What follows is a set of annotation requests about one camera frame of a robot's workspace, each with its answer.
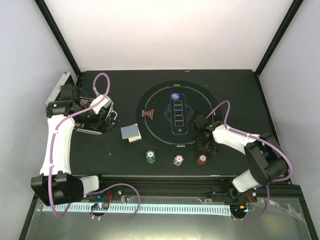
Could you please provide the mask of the green poker chip stack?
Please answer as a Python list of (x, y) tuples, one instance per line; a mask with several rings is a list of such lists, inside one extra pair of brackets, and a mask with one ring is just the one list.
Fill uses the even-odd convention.
[(156, 161), (156, 155), (155, 152), (152, 150), (149, 150), (146, 152), (146, 160), (149, 164), (153, 164)]

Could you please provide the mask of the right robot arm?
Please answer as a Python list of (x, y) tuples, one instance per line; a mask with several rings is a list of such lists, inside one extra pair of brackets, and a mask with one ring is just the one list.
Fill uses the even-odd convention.
[(196, 138), (198, 151), (214, 152), (225, 145), (245, 156), (248, 169), (236, 176), (224, 193), (232, 202), (240, 201), (248, 190), (275, 182), (290, 169), (279, 143), (269, 133), (245, 133), (221, 121), (210, 123), (203, 115), (194, 119), (193, 126), (200, 133)]

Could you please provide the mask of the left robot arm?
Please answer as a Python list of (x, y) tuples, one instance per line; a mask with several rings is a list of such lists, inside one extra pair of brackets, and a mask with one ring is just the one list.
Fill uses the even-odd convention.
[(56, 99), (46, 105), (48, 139), (39, 176), (33, 177), (30, 186), (46, 206), (79, 202), (90, 193), (103, 199), (108, 192), (98, 175), (75, 177), (70, 166), (71, 139), (76, 124), (87, 131), (103, 133), (114, 119), (113, 101), (105, 95), (89, 98), (82, 103), (80, 88), (73, 84), (61, 86)]

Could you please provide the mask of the purple round button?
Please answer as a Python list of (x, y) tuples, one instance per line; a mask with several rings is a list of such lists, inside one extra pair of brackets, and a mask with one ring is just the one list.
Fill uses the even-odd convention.
[(175, 100), (179, 100), (180, 99), (180, 95), (178, 93), (172, 93), (171, 94), (171, 98), (175, 101)]

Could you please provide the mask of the red triangle marker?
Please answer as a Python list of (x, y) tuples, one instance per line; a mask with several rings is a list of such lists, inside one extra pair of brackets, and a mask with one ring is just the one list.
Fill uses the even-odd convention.
[(143, 112), (143, 115), (144, 115), (145, 117), (148, 117), (148, 118), (150, 118), (151, 120), (153, 120), (153, 118), (154, 118), (154, 113), (155, 113), (155, 110), (154, 110), (154, 109), (151, 109), (151, 110), (146, 110), (146, 111), (144, 111), (144, 112)]

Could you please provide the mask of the blue white poker chip stack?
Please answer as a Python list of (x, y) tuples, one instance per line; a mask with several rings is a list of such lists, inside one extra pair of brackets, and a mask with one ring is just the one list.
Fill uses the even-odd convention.
[(175, 166), (180, 166), (184, 161), (184, 157), (182, 155), (176, 155), (173, 159), (173, 164)]

